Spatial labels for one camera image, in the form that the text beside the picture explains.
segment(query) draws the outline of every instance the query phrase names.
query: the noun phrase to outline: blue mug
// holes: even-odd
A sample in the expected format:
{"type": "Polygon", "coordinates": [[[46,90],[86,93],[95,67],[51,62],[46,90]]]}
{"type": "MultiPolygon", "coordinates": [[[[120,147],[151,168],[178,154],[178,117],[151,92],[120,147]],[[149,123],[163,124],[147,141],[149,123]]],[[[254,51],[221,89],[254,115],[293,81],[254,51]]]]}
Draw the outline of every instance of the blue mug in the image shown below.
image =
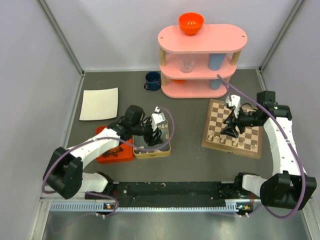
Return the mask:
{"type": "Polygon", "coordinates": [[[160,73],[156,71],[148,72],[145,75],[144,89],[150,90],[150,91],[157,91],[159,88],[161,88],[160,73]]]}

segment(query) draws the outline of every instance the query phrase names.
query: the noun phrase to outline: clear plastic cup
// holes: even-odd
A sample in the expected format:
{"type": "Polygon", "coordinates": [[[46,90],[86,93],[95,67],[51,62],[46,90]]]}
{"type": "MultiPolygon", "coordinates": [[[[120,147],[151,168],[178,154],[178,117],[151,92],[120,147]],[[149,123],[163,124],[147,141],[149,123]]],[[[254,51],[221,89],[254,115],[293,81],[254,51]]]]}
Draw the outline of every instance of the clear plastic cup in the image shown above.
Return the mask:
{"type": "Polygon", "coordinates": [[[185,74],[189,74],[195,68],[195,56],[194,54],[181,54],[180,55],[181,61],[181,72],[185,74]]]}

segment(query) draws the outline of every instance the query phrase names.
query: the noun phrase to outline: white wall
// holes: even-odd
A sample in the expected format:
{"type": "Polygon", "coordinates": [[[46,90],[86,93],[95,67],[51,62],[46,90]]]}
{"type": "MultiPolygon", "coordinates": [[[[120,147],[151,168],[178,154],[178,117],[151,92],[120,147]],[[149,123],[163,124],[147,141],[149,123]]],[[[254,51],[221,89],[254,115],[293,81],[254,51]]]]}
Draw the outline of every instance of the white wall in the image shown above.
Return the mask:
{"type": "Polygon", "coordinates": [[[260,66],[295,0],[46,0],[86,71],[159,68],[158,33],[185,12],[243,28],[238,66],[260,66]]]}
{"type": "MultiPolygon", "coordinates": [[[[267,66],[268,90],[279,103],[289,105],[293,136],[308,175],[320,183],[320,1],[305,1],[267,66]]],[[[315,200],[320,207],[320,191],[315,200]]]]}
{"type": "Polygon", "coordinates": [[[0,22],[0,239],[24,240],[80,76],[35,0],[2,0],[0,22]]]}

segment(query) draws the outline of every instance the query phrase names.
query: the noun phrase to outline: red tray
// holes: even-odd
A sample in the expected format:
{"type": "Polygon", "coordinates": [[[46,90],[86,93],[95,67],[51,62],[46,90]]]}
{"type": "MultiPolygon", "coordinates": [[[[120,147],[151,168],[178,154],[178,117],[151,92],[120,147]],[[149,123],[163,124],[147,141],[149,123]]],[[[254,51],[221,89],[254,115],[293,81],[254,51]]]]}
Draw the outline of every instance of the red tray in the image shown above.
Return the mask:
{"type": "MultiPolygon", "coordinates": [[[[99,134],[105,129],[107,126],[98,126],[95,130],[95,134],[99,134]]],[[[130,138],[128,143],[132,144],[132,138],[130,138]]],[[[121,144],[121,146],[117,146],[115,148],[112,148],[111,150],[115,150],[117,148],[121,147],[123,151],[117,152],[117,156],[114,155],[108,155],[108,156],[99,156],[96,158],[96,161],[100,164],[110,164],[110,163],[118,163],[118,162],[125,162],[125,161],[131,161],[135,158],[133,147],[129,146],[125,143],[121,144]]]]}

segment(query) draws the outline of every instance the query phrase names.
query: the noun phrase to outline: blue cup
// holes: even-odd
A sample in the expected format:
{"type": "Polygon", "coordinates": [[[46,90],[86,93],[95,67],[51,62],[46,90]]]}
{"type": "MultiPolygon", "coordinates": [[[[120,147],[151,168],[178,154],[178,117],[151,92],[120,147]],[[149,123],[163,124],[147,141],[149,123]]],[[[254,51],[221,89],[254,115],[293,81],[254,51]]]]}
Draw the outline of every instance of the blue cup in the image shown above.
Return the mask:
{"type": "Polygon", "coordinates": [[[145,75],[144,89],[150,91],[157,91],[161,87],[161,76],[156,71],[148,72],[145,75]]]}
{"type": "Polygon", "coordinates": [[[211,79],[210,80],[210,88],[212,90],[217,90],[218,88],[220,88],[221,84],[222,84],[222,81],[219,79],[211,79]]]}
{"type": "Polygon", "coordinates": [[[209,69],[217,71],[220,69],[222,63],[225,60],[226,53],[211,53],[209,54],[209,69]]]}

